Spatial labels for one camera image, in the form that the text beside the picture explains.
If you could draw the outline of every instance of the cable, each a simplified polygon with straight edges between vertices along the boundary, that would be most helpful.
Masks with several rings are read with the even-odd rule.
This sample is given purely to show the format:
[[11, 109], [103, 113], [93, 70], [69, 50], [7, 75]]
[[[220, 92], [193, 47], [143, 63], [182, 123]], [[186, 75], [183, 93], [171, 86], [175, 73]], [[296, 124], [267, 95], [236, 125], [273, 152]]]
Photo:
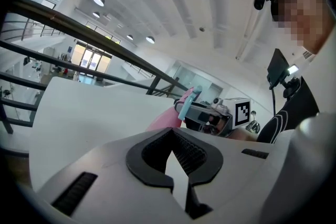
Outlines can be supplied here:
[[273, 88], [272, 88], [272, 98], [273, 98], [273, 116], [275, 116], [275, 95]]

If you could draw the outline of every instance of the blue handle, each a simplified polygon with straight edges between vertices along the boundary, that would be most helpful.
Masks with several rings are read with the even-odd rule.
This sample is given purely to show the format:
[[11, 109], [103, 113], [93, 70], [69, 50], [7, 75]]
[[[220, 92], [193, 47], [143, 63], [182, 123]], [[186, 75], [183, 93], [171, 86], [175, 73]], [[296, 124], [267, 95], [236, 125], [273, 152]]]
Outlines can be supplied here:
[[184, 105], [179, 113], [178, 118], [182, 121], [184, 120], [185, 116], [187, 115], [187, 112], [192, 104], [192, 102], [194, 101], [194, 99], [196, 98], [196, 96], [201, 93], [202, 91], [202, 86], [197, 86], [193, 92], [187, 97], [187, 99], [184, 101]]

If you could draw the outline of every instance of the white table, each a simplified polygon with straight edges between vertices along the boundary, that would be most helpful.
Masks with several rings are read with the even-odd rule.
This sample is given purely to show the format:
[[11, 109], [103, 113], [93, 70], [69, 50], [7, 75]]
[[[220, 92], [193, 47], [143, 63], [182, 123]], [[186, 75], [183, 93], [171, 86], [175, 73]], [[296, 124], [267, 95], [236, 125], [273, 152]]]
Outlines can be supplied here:
[[173, 99], [53, 78], [39, 104], [30, 138], [34, 191], [92, 148], [144, 132]]

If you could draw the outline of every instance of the person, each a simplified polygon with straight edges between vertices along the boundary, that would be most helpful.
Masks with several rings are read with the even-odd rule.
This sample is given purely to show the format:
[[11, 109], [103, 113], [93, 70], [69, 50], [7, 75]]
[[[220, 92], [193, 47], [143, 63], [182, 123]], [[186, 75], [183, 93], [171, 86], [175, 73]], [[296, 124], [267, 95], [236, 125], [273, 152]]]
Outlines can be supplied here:
[[304, 119], [318, 112], [335, 112], [335, 75], [324, 67], [333, 69], [336, 53], [335, 17], [327, 0], [271, 0], [271, 15], [278, 27], [290, 30], [299, 46], [318, 55], [302, 74], [297, 93], [258, 137], [240, 130], [229, 136], [232, 139], [274, 143], [280, 132], [295, 129]]

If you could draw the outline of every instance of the black slot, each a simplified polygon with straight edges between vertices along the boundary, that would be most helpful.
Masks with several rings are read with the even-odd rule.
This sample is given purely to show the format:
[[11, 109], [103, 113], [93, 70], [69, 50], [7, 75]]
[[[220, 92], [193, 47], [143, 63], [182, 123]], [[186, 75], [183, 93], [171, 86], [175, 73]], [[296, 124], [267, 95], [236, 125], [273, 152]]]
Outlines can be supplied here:
[[57, 199], [53, 206], [70, 216], [98, 176], [82, 173]]
[[250, 150], [249, 148], [244, 149], [242, 153], [261, 159], [266, 159], [268, 156], [267, 152]]

